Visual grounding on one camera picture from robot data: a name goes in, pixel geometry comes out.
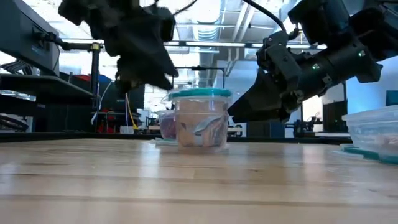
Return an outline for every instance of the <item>black stand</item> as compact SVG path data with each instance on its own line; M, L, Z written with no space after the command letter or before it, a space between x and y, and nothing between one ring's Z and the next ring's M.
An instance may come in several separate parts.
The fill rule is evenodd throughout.
M92 62L91 62L91 77L90 77L90 90L93 94L93 109L96 110L97 116L95 118L95 130L97 130L98 125L98 112L100 110L100 99L98 93L98 77L100 75L100 53L103 48L102 44L92 43L92 44L79 44L79 43L68 43L64 42L61 38L57 37L57 35L53 33L43 34L39 33L35 35L36 38L39 38L44 41L53 42L62 47L63 50L87 50L91 52Z

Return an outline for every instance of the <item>wooden table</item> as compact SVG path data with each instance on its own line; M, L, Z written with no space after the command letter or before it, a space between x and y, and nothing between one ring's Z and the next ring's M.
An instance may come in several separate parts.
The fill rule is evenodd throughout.
M187 154L150 142L0 144L2 224L394 223L398 168L337 146L231 143Z

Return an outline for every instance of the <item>monitor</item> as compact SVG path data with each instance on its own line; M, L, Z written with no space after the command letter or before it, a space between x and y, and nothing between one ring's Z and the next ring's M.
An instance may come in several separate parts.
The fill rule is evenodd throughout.
M37 32L58 32L23 0L0 0L0 27L0 51L59 77L58 46L34 38Z
M398 91L387 90L386 92L386 106L398 105Z

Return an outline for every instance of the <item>wooden tabletop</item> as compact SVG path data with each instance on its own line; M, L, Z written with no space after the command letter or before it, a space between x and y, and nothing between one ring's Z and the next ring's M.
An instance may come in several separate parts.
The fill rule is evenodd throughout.
M187 153L151 142L0 144L0 222L394 223L398 167L337 146L230 143Z

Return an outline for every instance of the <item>desk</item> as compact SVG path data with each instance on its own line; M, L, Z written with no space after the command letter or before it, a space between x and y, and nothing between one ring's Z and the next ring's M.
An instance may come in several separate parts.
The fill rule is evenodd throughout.
M397 223L396 166L338 146L230 143L182 154L145 141L0 144L1 223Z
M344 138L349 138L350 135L349 133L315 133L316 137L344 137Z

